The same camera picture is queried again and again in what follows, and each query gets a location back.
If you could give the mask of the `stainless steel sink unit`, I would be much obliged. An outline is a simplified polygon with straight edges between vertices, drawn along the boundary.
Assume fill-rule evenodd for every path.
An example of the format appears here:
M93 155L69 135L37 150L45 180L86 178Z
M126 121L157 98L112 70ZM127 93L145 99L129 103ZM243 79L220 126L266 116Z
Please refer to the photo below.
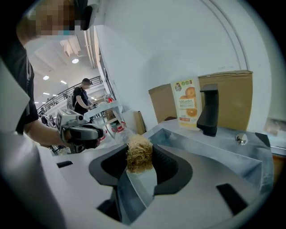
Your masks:
M236 142L235 136L238 133L247 135L246 145ZM266 135L220 127L216 136L211 137L204 135L202 131L181 129L176 120L170 120L158 124L147 131L144 136L154 146L163 145L206 156L222 162L239 174L247 172L248 168L245 165L238 165L236 158L244 156L259 160L262 163L260 188L261 195L264 197L260 206L272 190L273 159ZM132 227L132 223L151 203L156 185L157 176L154 167L140 174L123 173L118 186L122 223Z

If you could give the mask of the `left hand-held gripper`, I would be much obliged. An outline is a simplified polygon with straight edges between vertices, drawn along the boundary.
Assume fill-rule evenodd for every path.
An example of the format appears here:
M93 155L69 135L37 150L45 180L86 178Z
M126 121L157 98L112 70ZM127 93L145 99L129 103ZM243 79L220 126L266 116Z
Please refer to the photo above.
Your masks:
M81 153L96 148L104 132L101 128L84 120L83 115L70 109L58 110L56 127L62 141L68 143L71 153Z

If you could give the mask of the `small cardboard box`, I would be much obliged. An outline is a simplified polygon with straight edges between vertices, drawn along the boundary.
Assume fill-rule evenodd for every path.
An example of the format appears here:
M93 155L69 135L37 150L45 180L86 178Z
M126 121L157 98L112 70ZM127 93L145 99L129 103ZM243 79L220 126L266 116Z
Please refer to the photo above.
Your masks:
M139 135L143 135L146 132L145 124L141 115L140 111L134 111L134 120L135 120L135 126L136 126L136 132Z

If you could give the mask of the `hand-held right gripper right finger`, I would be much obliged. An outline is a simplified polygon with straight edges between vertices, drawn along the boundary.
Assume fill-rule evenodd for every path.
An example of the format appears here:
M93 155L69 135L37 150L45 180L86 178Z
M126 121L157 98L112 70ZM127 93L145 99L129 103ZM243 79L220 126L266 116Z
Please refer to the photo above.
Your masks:
M157 185L149 206L132 223L134 229L238 229L264 199L262 163L235 159L247 172L173 147L155 145Z

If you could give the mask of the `yellow-brown sponge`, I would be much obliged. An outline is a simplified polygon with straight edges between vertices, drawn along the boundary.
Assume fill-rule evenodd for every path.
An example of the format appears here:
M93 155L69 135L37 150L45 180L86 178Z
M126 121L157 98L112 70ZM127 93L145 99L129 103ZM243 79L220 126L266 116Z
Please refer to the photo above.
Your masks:
M128 140L126 153L127 171L142 173L153 168L153 144L142 135L132 135Z

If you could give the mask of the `round chrome sink knob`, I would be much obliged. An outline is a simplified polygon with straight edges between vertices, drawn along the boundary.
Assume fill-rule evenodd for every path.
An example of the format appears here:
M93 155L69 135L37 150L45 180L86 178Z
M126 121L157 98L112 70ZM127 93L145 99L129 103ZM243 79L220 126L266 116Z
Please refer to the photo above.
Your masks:
M247 135L245 133L238 133L235 136L235 140L240 145L246 145L247 142L248 142L248 137L247 137Z

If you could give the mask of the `person's left forearm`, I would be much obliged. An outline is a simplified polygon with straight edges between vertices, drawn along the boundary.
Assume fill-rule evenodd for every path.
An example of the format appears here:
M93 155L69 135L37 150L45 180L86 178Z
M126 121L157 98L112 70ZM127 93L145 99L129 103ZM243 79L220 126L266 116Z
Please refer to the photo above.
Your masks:
M58 130L44 125L39 120L25 124L24 133L41 145L61 145L69 147L68 143L62 141Z

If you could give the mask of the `white covered wooden table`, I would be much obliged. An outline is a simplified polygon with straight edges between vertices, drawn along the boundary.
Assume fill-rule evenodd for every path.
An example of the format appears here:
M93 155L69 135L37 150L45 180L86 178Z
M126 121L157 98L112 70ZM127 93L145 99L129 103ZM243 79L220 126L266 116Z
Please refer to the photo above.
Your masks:
M122 116L121 116L122 109L123 109L123 106L122 106L121 102L118 100L115 100L115 101L110 102L110 103L104 103L103 105L100 105L97 108L91 109L90 111L86 112L84 114L84 120L90 121L90 118L95 116L96 114L99 114L99 113L106 111L106 110L112 110L116 120L118 120L119 123L121 123L121 121L122 121Z

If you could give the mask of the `black metal railing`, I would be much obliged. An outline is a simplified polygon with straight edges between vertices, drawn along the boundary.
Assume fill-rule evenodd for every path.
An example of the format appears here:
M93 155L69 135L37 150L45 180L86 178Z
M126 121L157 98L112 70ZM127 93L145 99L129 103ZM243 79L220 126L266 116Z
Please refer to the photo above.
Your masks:
M92 84L90 89L95 89L96 87L103 85L103 80L101 79L100 76L97 76L91 79L91 83ZM40 107L38 107L37 109L38 115L40 115L41 112L47 112L52 108L55 108L56 105L59 105L62 102L67 103L67 100L73 94L74 89L79 86L80 84L76 84L60 92L59 94L53 96L52 98L47 99L46 102L44 102Z

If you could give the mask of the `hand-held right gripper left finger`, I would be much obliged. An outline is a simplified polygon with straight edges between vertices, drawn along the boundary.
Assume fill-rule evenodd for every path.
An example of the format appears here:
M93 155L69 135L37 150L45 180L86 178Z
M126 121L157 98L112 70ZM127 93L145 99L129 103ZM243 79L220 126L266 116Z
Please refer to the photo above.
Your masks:
M0 229L128 229L68 183L48 148L0 132Z

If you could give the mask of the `black faucet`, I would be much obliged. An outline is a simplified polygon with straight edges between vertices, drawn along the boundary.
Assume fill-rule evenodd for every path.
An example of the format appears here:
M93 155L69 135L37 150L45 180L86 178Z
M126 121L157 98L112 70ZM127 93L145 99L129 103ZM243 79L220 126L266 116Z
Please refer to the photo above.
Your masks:
M219 116L219 90L217 84L205 85L200 90L204 93L205 105L197 120L197 128L206 136L215 137Z

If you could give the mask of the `orange label detergent bottle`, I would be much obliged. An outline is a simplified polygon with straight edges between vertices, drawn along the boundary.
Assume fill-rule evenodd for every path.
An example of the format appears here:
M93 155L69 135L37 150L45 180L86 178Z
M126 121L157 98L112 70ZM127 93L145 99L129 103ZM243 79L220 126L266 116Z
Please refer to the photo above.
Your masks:
M202 113L202 96L198 77L173 81L171 89L179 127L199 131L197 122Z

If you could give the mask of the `person's black shirt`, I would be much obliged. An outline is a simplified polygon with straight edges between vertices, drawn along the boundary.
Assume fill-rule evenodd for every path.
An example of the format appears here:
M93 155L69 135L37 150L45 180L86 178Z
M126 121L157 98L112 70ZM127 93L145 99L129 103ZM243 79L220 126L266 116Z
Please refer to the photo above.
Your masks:
M22 112L16 127L16 131L23 134L24 126L38 119L38 112L34 103L34 70L28 59L26 49L16 35L4 40L4 46L0 48L0 56L14 79L30 98L29 104Z

